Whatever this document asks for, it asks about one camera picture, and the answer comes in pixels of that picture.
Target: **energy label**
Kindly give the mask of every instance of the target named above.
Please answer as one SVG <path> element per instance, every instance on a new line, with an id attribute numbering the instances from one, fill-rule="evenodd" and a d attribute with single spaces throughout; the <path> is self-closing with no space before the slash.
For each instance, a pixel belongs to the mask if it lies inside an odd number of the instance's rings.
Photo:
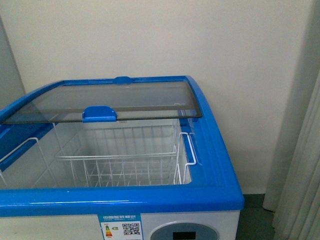
<path id="1" fill-rule="evenodd" d="M 143 240 L 141 216 L 99 215 L 104 240 Z"/>

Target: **beige wall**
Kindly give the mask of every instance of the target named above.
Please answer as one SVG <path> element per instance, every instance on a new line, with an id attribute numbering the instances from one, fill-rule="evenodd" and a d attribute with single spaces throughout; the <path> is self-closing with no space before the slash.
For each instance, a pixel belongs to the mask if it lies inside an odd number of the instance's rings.
<path id="1" fill-rule="evenodd" d="M 244 193 L 264 193 L 313 0 L 0 0 L 27 92 L 63 79 L 191 75 Z"/>

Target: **qr code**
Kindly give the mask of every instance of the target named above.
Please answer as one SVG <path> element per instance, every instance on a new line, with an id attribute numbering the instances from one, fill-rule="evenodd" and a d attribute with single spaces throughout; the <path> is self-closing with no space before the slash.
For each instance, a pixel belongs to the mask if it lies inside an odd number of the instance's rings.
<path id="1" fill-rule="evenodd" d="M 123 223 L 122 228 L 124 235 L 141 235 L 139 223 Z"/>

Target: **glass sliding lid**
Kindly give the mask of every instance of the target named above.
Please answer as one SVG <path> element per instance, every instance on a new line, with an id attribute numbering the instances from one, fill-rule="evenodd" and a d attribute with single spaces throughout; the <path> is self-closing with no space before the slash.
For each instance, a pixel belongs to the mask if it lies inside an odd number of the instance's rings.
<path id="1" fill-rule="evenodd" d="M 201 117 L 186 81 L 60 85 L 22 106 L 2 124 L 86 122 L 86 110 L 91 117 L 88 122 Z"/>

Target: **wire rack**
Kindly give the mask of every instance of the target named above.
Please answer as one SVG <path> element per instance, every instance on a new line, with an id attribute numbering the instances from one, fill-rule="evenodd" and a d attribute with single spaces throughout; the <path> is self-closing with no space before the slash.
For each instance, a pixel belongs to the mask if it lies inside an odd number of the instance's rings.
<path id="1" fill-rule="evenodd" d="M 197 163 L 177 119 L 59 123 L 4 172 L 0 188 L 176 185 L 191 182 Z M 185 143 L 193 161 L 188 162 Z"/>
<path id="2" fill-rule="evenodd" d="M 78 129 L 57 157 L 69 162 L 76 187 L 189 183 L 189 171 L 182 172 L 187 133 L 177 123 Z"/>

